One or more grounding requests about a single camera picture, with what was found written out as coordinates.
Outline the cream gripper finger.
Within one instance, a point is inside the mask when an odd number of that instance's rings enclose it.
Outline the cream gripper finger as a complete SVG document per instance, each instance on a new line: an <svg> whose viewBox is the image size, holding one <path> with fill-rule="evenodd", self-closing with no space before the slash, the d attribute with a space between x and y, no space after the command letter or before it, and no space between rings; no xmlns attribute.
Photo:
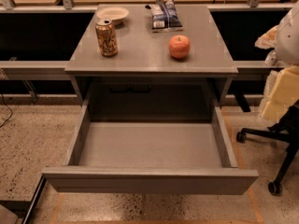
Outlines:
<svg viewBox="0 0 299 224"><path fill-rule="evenodd" d="M274 26L262 36L260 36L256 42L255 47L259 49L271 49L276 46L277 43L277 31L278 27Z"/></svg>
<svg viewBox="0 0 299 224"><path fill-rule="evenodd" d="M299 66L271 71L267 77L259 107L262 119L280 120L299 100Z"/></svg>

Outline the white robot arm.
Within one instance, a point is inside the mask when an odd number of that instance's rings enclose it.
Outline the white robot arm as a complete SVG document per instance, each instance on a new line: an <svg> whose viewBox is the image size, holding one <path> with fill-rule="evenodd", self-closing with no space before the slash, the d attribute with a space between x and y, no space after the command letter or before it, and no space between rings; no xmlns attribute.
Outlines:
<svg viewBox="0 0 299 224"><path fill-rule="evenodd" d="M262 119L278 121L299 100L299 6L285 15L279 25L260 36L255 46L270 49L265 59L268 66L283 62L286 67L271 71L267 77L259 107Z"/></svg>

